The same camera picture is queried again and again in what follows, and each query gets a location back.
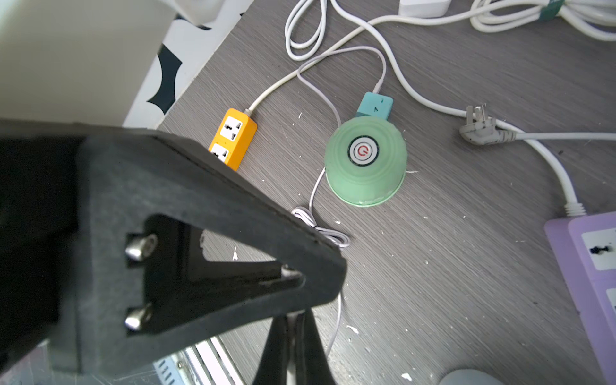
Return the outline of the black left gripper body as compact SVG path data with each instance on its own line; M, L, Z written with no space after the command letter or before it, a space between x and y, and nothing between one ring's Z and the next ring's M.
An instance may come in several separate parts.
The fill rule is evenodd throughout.
M75 157L87 124L1 122L1 359L45 339L56 361L82 359L75 256Z

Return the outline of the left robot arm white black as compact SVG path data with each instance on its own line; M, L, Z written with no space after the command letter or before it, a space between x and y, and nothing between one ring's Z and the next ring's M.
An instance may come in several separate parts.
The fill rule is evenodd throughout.
M263 319L256 383L332 384L347 263L197 141L124 129L182 4L1 4L1 370L119 375Z

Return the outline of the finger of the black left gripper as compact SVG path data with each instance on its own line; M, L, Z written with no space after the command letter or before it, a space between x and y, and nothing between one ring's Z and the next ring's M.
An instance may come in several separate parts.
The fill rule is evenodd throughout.
M80 361L120 375L207 338L331 302L347 263L337 246L200 144L171 134L85 139L75 157Z

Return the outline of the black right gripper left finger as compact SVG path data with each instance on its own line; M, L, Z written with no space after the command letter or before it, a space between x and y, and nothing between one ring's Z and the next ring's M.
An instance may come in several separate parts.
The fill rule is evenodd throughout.
M290 342L286 315L273 318L253 385L286 385Z

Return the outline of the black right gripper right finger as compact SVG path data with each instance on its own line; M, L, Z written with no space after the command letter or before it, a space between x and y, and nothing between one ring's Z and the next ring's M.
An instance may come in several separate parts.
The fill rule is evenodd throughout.
M299 314L295 323L295 383L335 385L312 310Z

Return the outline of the small teal charger adapter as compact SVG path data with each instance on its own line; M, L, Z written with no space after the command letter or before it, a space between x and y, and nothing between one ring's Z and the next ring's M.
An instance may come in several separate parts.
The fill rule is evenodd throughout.
M393 104L394 100L389 96L367 92L362 98L355 116L371 116L388 120Z

